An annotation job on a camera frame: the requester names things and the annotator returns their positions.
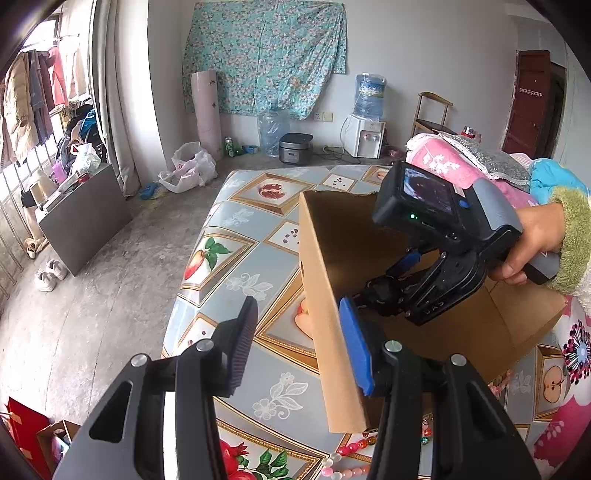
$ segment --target green can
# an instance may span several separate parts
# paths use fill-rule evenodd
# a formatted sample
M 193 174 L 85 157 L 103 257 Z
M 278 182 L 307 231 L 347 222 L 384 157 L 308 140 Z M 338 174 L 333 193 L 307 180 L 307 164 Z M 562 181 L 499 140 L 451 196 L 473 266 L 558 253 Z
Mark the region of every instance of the green can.
M 233 157 L 236 155 L 236 151 L 234 150 L 234 142 L 232 141 L 232 137 L 226 137 L 224 139 L 224 144 L 226 146 L 226 152 L 228 152 L 228 157 Z

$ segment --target screw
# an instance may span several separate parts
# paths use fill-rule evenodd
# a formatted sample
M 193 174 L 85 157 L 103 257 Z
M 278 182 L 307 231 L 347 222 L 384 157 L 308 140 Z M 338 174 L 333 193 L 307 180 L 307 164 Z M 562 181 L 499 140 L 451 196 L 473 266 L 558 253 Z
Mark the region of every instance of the screw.
M 452 363 L 456 367 L 463 367 L 464 365 L 466 365 L 466 361 L 466 357 L 461 355 L 460 353 L 454 353 L 452 355 Z
M 199 352 L 209 352 L 213 348 L 213 340 L 209 338 L 202 338 L 197 343 L 195 343 L 195 348 Z
M 131 358 L 131 366 L 132 367 L 141 367 L 148 362 L 148 355 L 144 355 L 143 353 L 138 353 Z
M 396 340 L 388 340 L 384 346 L 388 352 L 396 353 L 402 350 L 402 344 Z

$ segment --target finger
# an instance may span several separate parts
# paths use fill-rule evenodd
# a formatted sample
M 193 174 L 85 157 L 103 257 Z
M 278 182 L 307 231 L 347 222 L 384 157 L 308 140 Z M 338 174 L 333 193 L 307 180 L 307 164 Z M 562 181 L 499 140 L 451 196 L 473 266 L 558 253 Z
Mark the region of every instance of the finger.
M 501 266 L 503 278 L 507 279 L 523 270 L 523 266 L 540 251 L 539 242 L 529 235 L 522 235 L 511 248 Z
M 525 272 L 519 272 L 512 277 L 505 279 L 505 282 L 507 285 L 521 285 L 527 282 L 527 275 L 525 275 Z
M 504 279 L 503 270 L 501 267 L 502 265 L 499 265 L 488 273 L 488 276 L 491 280 L 499 281 Z

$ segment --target pink rolled mat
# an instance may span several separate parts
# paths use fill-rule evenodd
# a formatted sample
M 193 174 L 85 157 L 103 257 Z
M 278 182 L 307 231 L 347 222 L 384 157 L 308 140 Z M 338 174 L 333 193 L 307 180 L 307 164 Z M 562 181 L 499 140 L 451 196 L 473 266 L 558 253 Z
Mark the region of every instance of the pink rolled mat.
M 220 110 L 217 105 L 217 77 L 215 70 L 206 70 L 191 75 L 193 105 L 197 117 L 197 134 L 201 146 L 215 160 L 223 157 Z

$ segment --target hand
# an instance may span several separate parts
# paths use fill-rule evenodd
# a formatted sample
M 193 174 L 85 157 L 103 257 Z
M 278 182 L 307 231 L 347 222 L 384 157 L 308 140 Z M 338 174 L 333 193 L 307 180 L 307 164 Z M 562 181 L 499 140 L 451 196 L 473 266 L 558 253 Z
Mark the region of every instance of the hand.
M 523 266 L 539 252 L 560 252 L 566 223 L 561 203 L 548 203 L 516 210 L 523 233 L 511 248 L 505 262 L 490 273 L 493 280 L 509 285 L 527 281 Z

